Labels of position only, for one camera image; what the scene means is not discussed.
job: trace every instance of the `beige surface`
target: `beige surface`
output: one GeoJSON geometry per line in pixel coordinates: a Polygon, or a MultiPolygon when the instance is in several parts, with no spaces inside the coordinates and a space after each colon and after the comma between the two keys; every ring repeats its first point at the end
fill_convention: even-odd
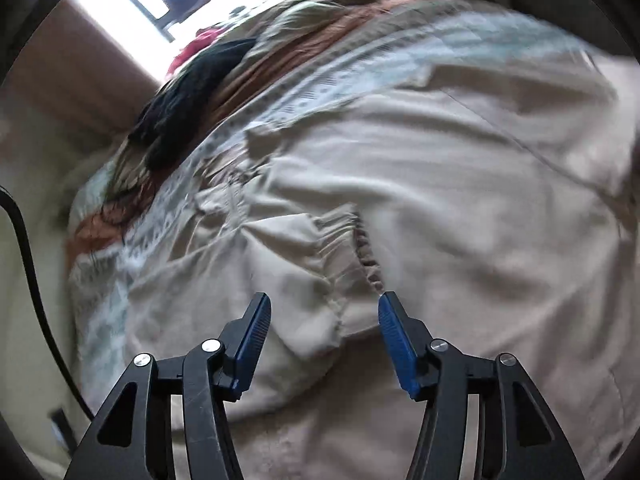
{"type": "MultiPolygon", "coordinates": [[[[195,291],[197,303],[207,280],[226,276],[224,292],[216,294],[242,300],[256,285],[238,274],[233,280],[193,274],[195,260],[212,262],[216,251],[230,262],[260,254],[268,276],[260,287],[280,298],[275,330],[258,364],[254,395],[229,412],[239,418],[272,409],[273,397],[263,394],[273,383],[260,373],[277,356],[278,326],[300,316],[289,291],[302,283],[292,277],[307,268],[290,257],[309,249],[307,238],[296,235],[304,222],[292,219],[318,218],[353,203],[385,286],[408,313],[463,352],[516,354],[586,478],[603,478],[614,461],[610,453],[628,444],[640,422],[640,320],[630,186],[638,67],[601,60],[600,69],[604,76],[585,57],[436,65],[400,87],[292,123],[256,126],[247,134],[249,159],[236,168],[237,179],[200,191],[218,197],[211,205],[233,197],[244,220],[220,206],[185,210],[182,227],[147,261],[145,290],[132,291],[130,351],[163,351],[163,341],[171,340],[162,331],[172,330],[166,316],[178,319],[191,299],[185,288],[195,291]],[[196,229],[211,224],[228,232],[196,229]],[[270,226],[268,237],[230,245],[258,224],[270,226]]],[[[347,254],[344,248],[336,253],[347,254]]],[[[318,304],[322,293],[308,292],[305,300],[318,304]]],[[[224,304],[211,296],[208,308],[219,313],[224,304]]],[[[375,316],[375,301],[363,306],[351,322],[375,316]]],[[[206,322],[200,316],[197,329],[206,322]]],[[[329,334],[327,348],[334,344],[329,334]]],[[[310,367],[323,356],[314,352],[319,335],[296,340],[298,353],[307,342],[310,367]]],[[[309,384],[309,374],[318,373],[316,387],[273,415],[234,425],[245,478],[404,474],[422,407],[399,389],[376,336],[343,348],[324,380],[321,367],[301,375],[283,363],[272,380],[309,384]]],[[[287,393],[297,390],[279,390],[281,401],[287,393]]],[[[463,479],[472,470],[467,458],[463,479]]]]}

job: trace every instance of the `orange-brown fabric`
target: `orange-brown fabric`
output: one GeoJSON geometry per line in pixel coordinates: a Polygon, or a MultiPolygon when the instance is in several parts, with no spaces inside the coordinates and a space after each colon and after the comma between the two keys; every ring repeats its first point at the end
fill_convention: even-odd
{"type": "MultiPolygon", "coordinates": [[[[302,36],[261,59],[212,96],[198,133],[184,150],[176,167],[215,126],[273,82],[328,49],[369,20],[414,1],[416,0],[379,0],[365,6],[353,7],[338,16],[333,23],[302,36]]],[[[67,245],[69,264],[72,265],[79,254],[101,250],[121,240],[130,225],[151,205],[156,190],[174,169],[175,167],[143,177],[135,192],[106,205],[102,211],[80,222],[75,235],[67,245]]]]}

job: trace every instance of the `pink fabric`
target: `pink fabric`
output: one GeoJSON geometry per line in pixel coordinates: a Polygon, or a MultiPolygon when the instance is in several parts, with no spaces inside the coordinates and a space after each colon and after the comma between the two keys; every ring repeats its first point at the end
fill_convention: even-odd
{"type": "Polygon", "coordinates": [[[222,33],[222,28],[210,28],[209,30],[205,30],[196,36],[194,40],[180,51],[174,60],[169,65],[169,70],[166,71],[166,76],[171,77],[179,67],[184,65],[191,57],[195,56],[199,51],[201,51],[206,46],[209,46],[211,43],[217,40],[218,36],[222,33]]]}

